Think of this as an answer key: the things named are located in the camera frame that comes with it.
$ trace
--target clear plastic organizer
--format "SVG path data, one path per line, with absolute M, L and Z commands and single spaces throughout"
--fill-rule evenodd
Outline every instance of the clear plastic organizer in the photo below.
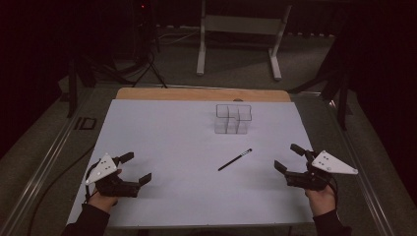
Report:
M 250 105 L 218 104 L 214 131 L 216 134 L 246 135 L 252 121 Z

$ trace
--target white desk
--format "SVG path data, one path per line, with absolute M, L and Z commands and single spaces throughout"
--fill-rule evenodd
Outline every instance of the white desk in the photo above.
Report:
M 279 70 L 276 52 L 285 30 L 286 22 L 291 10 L 287 6 L 283 16 L 277 19 L 259 19 L 259 18 L 242 18 L 230 16 L 216 16 L 206 14 L 206 0 L 202 0 L 202 18 L 200 26 L 200 49 L 197 62 L 197 75 L 202 76 L 205 73 L 206 64 L 206 31 L 228 31 L 243 33 L 259 33 L 275 35 L 275 44 L 268 51 L 270 66 L 273 72 L 273 78 L 280 81 L 281 72 Z
M 273 167 L 277 159 L 289 170 L 306 169 L 304 157 L 289 149 L 291 143 L 311 148 L 294 103 L 239 102 L 252 106 L 248 134 L 219 135 L 214 133 L 215 106 L 223 103 L 232 102 L 113 100 L 89 167 L 106 152 L 133 151 L 135 158 L 121 166 L 120 177 L 137 181 L 151 172 L 152 180 L 136 199 L 119 200 L 109 226 L 312 222 L 304 191 L 287 187 Z M 248 148 L 253 151 L 217 171 Z M 84 197 L 81 183 L 68 222 L 77 219 Z

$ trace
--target desk leg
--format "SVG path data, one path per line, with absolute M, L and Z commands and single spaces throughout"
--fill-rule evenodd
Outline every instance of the desk leg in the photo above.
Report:
M 279 44 L 281 43 L 282 37 L 284 35 L 286 23 L 288 20 L 289 12 L 291 11 L 291 6 L 285 8 L 285 13 L 281 18 L 281 24 L 279 26 L 278 34 L 276 35 L 276 41 L 273 48 L 269 49 L 269 59 L 270 66 L 272 67 L 273 78 L 277 81 L 282 79 L 281 71 L 279 70 L 278 59 L 276 59 L 276 52 L 278 51 Z
M 202 0 L 202 20 L 200 26 L 200 50 L 199 60 L 197 62 L 197 75 L 202 76 L 205 73 L 206 62 L 206 0 Z

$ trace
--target black pen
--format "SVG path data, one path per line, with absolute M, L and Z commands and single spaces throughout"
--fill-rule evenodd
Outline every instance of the black pen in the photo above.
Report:
M 223 165 L 223 166 L 221 166 L 220 168 L 218 168 L 218 171 L 220 171 L 220 170 L 224 169 L 227 165 L 229 165 L 229 164 L 231 164 L 231 163 L 235 162 L 235 161 L 236 161 L 236 160 L 238 160 L 240 157 L 242 157 L 242 156 L 246 155 L 247 153 L 249 153 L 249 152 L 251 152 L 251 151 L 252 151 L 252 149 L 251 149 L 251 148 L 249 148 L 247 151 L 243 152 L 242 154 L 238 155 L 236 158 L 234 158 L 234 159 L 230 160 L 230 161 L 229 161 L 229 162 L 227 162 L 225 165 Z

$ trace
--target person's right hand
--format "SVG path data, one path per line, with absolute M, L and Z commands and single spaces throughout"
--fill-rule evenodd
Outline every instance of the person's right hand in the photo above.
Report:
M 306 190 L 313 216 L 319 216 L 336 209 L 334 192 L 329 185 L 323 190 Z

